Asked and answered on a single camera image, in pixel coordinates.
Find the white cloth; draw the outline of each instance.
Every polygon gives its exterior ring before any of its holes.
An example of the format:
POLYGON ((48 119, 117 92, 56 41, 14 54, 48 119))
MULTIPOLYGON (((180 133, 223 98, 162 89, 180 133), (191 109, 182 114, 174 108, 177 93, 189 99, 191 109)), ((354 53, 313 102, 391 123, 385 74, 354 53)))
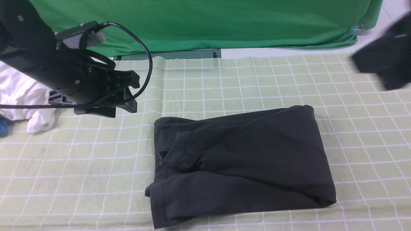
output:
MULTIPOLYGON (((48 104, 50 89, 27 75, 0 62, 0 104, 48 104)), ((29 120, 27 133, 49 130, 55 120, 55 109, 0 109, 0 116, 9 120, 29 120)))

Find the green backdrop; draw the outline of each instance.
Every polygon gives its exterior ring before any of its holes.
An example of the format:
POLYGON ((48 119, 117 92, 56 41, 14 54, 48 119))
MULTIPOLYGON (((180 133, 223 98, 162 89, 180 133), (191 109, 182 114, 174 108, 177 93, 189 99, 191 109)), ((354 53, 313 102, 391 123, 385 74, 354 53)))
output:
MULTIPOLYGON (((112 21, 151 51, 287 46, 334 48, 357 41, 352 26, 375 26, 382 0, 31 0, 54 31, 112 21)), ((93 48, 106 56, 142 49, 117 28, 93 48)))

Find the black fabric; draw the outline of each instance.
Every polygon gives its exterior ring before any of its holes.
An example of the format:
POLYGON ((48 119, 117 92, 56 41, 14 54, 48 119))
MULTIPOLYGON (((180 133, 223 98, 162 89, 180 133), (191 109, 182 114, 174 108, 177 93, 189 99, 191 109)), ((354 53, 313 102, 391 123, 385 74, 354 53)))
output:
POLYGON ((324 208, 335 187, 314 110, 155 122, 154 228, 197 216, 324 208))

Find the white tile floor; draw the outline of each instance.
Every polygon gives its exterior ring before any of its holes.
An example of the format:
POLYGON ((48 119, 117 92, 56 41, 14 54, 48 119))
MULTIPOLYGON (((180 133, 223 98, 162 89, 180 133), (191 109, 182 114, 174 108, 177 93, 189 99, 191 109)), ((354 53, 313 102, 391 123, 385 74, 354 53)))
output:
POLYGON ((375 40, 387 27, 389 27, 401 15, 411 10, 409 0, 384 0, 377 26, 369 31, 367 35, 359 36, 355 45, 333 49, 333 50, 300 50, 284 48, 244 48, 244 49, 222 49, 222 58, 243 57, 273 57, 304 54, 327 54, 327 53, 350 53, 375 40))

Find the black cable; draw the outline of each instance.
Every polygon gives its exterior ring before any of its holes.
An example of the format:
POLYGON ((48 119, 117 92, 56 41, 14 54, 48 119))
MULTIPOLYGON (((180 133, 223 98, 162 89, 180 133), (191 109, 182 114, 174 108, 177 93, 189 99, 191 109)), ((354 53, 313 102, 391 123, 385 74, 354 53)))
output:
POLYGON ((107 22, 107 23, 102 23, 100 24, 101 30, 108 27, 108 26, 115 26, 117 28, 122 29, 124 32, 129 34, 140 46, 143 48, 145 53, 147 54, 148 57, 148 73, 147 77, 141 86, 140 90, 134 94, 132 97, 127 98, 127 99, 122 99, 114 102, 107 102, 107 103, 99 103, 99 104, 77 104, 77 105, 9 105, 9 104, 0 104, 0 109, 64 109, 64 108, 101 108, 101 107, 115 107, 115 106, 120 106, 123 105, 129 101, 132 101, 136 99, 138 96, 140 96, 144 90, 147 88, 148 82, 150 81, 151 78, 151 73, 153 71, 153 59, 151 57, 151 53, 148 50, 148 48, 144 45, 144 43, 137 37, 135 36, 131 31, 129 31, 127 28, 124 26, 118 24, 118 23, 112 23, 112 22, 107 22))

